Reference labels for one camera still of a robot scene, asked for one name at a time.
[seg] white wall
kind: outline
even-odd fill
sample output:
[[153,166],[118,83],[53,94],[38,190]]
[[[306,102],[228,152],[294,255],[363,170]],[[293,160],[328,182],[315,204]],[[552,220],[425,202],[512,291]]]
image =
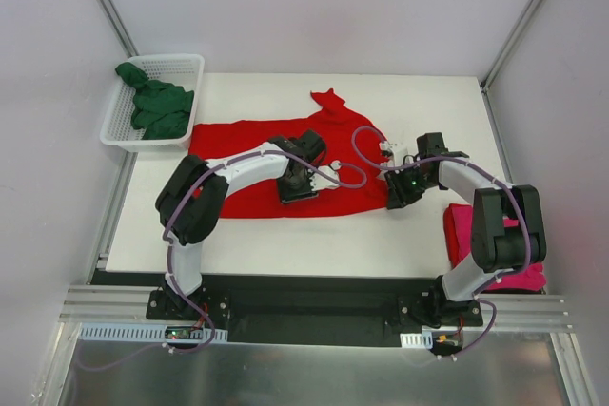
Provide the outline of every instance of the white wall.
[[0,404],[25,404],[121,158],[98,140],[125,59],[96,0],[0,0]]
[[527,0],[113,0],[142,54],[206,71],[483,77]]
[[517,181],[541,194],[549,288],[565,293],[609,404],[609,3],[548,0],[493,85]]

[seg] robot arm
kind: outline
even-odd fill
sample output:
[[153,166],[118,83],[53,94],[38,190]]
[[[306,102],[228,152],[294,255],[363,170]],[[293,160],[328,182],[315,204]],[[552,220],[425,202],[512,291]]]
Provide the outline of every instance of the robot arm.
[[[256,183],[273,179],[277,180],[282,203],[313,198],[320,190],[337,187],[328,180],[311,176],[308,169],[286,156],[266,153],[289,152],[311,163],[324,150],[324,141],[309,130],[298,139],[276,137],[249,151],[222,159],[203,161],[197,156],[189,155],[180,162],[156,202],[163,226],[167,226],[180,201],[204,173],[217,165],[226,165],[203,182],[199,194],[189,199],[169,233],[174,241],[170,271],[185,295],[189,296],[201,286],[203,241],[215,228],[228,196]],[[243,156],[251,157],[231,163],[232,159]],[[320,169],[338,180],[337,172],[330,166]],[[172,300],[180,304],[181,299],[173,282],[169,280],[168,271],[166,286],[164,288],[172,296]]]
[[[444,155],[464,157],[445,148],[441,133],[417,139],[419,157]],[[464,163],[435,162],[403,171],[388,171],[387,207],[405,207],[422,197],[427,188],[451,189],[473,205],[472,252],[453,270],[437,278],[426,297],[415,303],[411,316],[418,322],[439,327],[444,321],[466,311],[475,296],[491,281],[524,265],[524,238],[520,227],[505,227],[504,218],[516,219],[504,190]],[[530,185],[507,184],[528,228],[531,263],[545,258],[545,236],[540,197]]]

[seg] pink towel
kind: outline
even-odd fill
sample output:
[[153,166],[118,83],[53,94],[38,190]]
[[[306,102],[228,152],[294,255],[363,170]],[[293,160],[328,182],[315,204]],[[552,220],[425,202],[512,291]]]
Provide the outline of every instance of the pink towel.
[[[451,204],[447,211],[452,212],[455,223],[455,234],[459,246],[458,263],[471,251],[470,238],[472,233],[473,208],[469,204]],[[505,220],[506,227],[518,226],[518,221]],[[538,291],[546,284],[543,275],[543,265],[534,263],[519,275],[506,276],[499,284],[493,284],[487,290],[523,289]]]

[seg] basket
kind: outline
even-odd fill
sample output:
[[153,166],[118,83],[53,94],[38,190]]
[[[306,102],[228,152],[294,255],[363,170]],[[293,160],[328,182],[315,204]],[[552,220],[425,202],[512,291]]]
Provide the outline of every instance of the basket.
[[129,152],[188,149],[203,80],[203,57],[198,54],[156,54],[131,57],[128,62],[142,69],[150,79],[182,86],[185,91],[194,90],[188,129],[180,138],[142,140],[146,130],[131,127],[135,89],[127,86],[117,75],[116,87],[99,136],[102,143],[120,146]]

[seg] white table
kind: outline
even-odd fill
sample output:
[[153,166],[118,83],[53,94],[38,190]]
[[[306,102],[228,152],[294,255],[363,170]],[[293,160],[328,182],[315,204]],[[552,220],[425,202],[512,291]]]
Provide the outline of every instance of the white table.
[[[197,123],[305,117],[319,109],[310,91],[334,87],[391,142],[440,131],[501,176],[501,162],[478,81],[469,77],[208,74]],[[139,154],[107,270],[163,272],[166,246],[154,202],[184,153]],[[457,194],[428,190],[405,209],[314,219],[220,220],[207,238],[202,273],[436,277],[449,269],[442,213]]]

